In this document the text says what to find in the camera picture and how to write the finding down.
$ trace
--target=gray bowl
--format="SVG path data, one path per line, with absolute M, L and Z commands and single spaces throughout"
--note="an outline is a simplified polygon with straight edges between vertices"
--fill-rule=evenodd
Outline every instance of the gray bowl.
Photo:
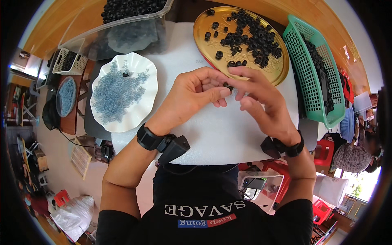
M 75 100 L 76 83 L 71 76 L 68 76 L 61 82 L 56 94 L 56 109 L 60 117 L 66 117 L 72 111 Z

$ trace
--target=gold tray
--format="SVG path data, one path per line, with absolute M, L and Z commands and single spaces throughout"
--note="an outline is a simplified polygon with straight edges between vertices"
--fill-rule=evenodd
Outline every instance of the gold tray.
M 229 46 L 222 46 L 220 44 L 220 40 L 224 39 L 229 32 L 236 32 L 237 23 L 236 20 L 227 21 L 226 18 L 231 16 L 231 12 L 238 13 L 240 8 L 236 7 L 214 7 L 211 8 L 215 10 L 215 15 L 208 16 L 205 12 L 198 16 L 194 25 L 193 25 L 193 37 L 195 39 L 196 45 L 203 55 L 203 57 L 207 60 L 207 62 L 214 68 L 217 68 L 221 72 L 223 72 L 226 76 L 234 78 L 234 79 L 243 79 L 247 80 L 248 78 L 239 77 L 232 75 L 227 70 L 227 63 L 229 61 L 247 61 L 247 67 L 253 68 L 261 71 L 268 81 L 271 82 L 272 85 L 279 85 L 287 76 L 289 72 L 289 53 L 287 52 L 287 48 L 285 43 L 283 42 L 282 37 L 276 32 L 274 28 L 272 28 L 271 32 L 275 33 L 275 41 L 279 43 L 279 47 L 282 49 L 282 57 L 279 59 L 275 59 L 271 54 L 268 56 L 268 66 L 262 69 L 258 64 L 254 62 L 254 57 L 252 56 L 252 52 L 247 51 L 248 45 L 241 44 L 242 52 L 236 53 L 234 56 L 231 55 L 231 50 Z M 246 13 L 250 14 L 253 18 L 259 17 L 258 15 L 245 10 Z M 216 30 L 212 28 L 213 22 L 218 22 L 219 26 Z M 267 21 L 261 19 L 261 24 L 266 27 L 269 25 Z M 223 32 L 224 27 L 227 26 L 229 29 L 227 33 Z M 218 31 L 218 37 L 214 38 L 214 32 Z M 210 32 L 211 37 L 209 41 L 205 41 L 205 33 Z M 249 37 L 252 35 L 249 32 L 249 26 L 246 26 L 243 29 L 243 35 L 247 34 Z M 223 58 L 217 60 L 215 58 L 216 52 L 220 50 L 223 52 Z

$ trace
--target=white plastic bag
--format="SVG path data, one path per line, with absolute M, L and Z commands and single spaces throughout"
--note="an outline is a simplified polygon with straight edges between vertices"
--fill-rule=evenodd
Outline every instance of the white plastic bag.
M 72 242 L 76 242 L 89 227 L 93 212 L 94 198 L 78 196 L 58 208 L 51 217 Z
M 338 207 L 345 194 L 345 188 L 348 186 L 348 179 L 331 178 L 326 175 L 317 175 L 316 184 L 314 185 L 313 194 Z

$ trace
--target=black t-shirt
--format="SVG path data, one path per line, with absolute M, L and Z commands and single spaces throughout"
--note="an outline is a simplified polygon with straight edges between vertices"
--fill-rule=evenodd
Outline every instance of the black t-shirt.
M 99 213 L 97 245 L 310 244 L 309 200 L 287 203 L 272 216 L 233 194 L 237 186 L 222 173 L 200 169 L 160 178 L 159 172 L 161 168 L 154 178 L 154 206 L 141 220 L 120 211 Z

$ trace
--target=white foam sheet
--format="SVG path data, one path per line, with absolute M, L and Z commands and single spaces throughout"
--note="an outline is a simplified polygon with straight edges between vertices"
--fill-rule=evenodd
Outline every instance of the white foam sheet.
M 211 67 L 194 42 L 193 23 L 167 22 L 167 28 L 172 28 L 168 51 L 164 54 L 146 55 L 158 70 L 158 93 L 151 113 L 141 124 L 156 112 L 178 74 L 203 66 Z M 298 128 L 297 92 L 291 63 L 286 79 L 277 89 L 284 96 L 291 120 Z M 191 146 L 187 153 L 172 163 L 223 165 L 270 158 L 260 148 L 266 135 L 260 131 L 256 121 L 246 111 L 240 111 L 240 103 L 234 99 L 234 94 L 226 98 L 226 101 L 226 108 L 208 104 L 185 124 L 172 130 L 176 136 L 184 135 Z M 112 133 L 113 147 L 117 153 L 132 140 L 140 125 L 127 132 Z

